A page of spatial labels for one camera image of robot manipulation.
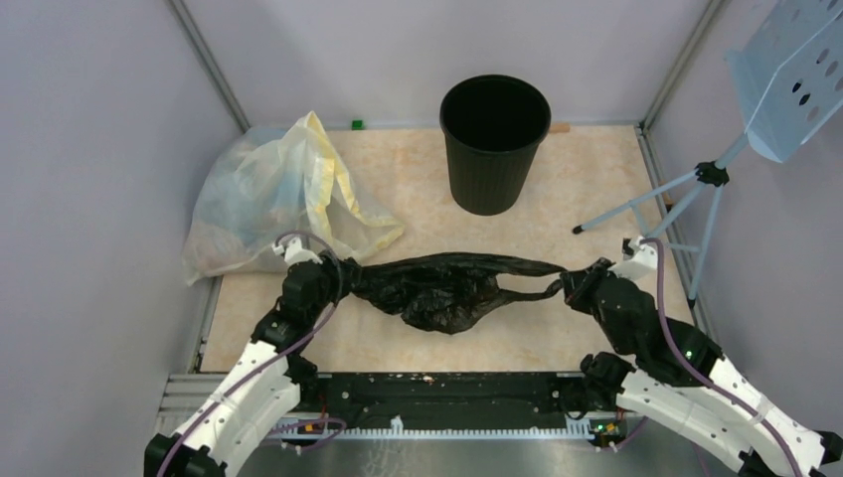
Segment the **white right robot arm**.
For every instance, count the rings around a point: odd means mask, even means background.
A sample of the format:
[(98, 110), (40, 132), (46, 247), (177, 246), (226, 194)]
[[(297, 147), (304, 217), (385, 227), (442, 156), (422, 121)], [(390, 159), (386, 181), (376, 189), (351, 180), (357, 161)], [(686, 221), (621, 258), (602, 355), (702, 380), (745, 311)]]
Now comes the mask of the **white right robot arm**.
[(705, 449), (739, 476), (818, 476), (842, 459), (842, 438), (799, 424), (752, 385), (698, 327), (664, 304), (665, 246), (638, 238), (621, 262), (564, 271), (566, 304), (591, 316), (612, 350), (581, 363), (583, 395)]

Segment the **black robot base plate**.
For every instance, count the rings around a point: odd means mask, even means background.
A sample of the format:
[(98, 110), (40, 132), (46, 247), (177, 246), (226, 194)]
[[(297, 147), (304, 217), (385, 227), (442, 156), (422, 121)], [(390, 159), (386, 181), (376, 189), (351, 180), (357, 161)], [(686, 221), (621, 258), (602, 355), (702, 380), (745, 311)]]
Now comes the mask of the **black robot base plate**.
[(339, 417), (349, 429), (599, 429), (622, 417), (580, 373), (331, 373), (302, 386), (300, 412)]

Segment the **black plastic trash bag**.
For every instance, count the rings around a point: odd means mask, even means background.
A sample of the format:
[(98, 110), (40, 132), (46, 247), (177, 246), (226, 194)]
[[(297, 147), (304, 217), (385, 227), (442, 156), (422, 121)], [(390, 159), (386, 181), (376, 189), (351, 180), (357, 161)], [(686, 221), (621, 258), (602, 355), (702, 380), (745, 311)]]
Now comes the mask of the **black plastic trash bag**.
[[(413, 328), (447, 335), (473, 328), (503, 306), (554, 297), (567, 272), (540, 260), (476, 252), (435, 253), (374, 265), (348, 258), (341, 267), (344, 291)], [(520, 292), (501, 287), (501, 274), (557, 279), (542, 291)]]

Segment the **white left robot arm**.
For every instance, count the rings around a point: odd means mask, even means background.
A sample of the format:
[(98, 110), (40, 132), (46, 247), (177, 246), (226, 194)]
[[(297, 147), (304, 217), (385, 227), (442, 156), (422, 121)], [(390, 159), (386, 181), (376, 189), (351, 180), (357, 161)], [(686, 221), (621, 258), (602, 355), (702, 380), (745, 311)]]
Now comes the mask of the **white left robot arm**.
[(317, 402), (318, 384), (289, 375), (289, 360), (329, 322), (348, 281), (334, 250), (313, 233), (285, 233), (271, 248), (288, 266), (281, 295), (198, 409), (149, 441), (144, 475), (236, 476), (283, 416)]

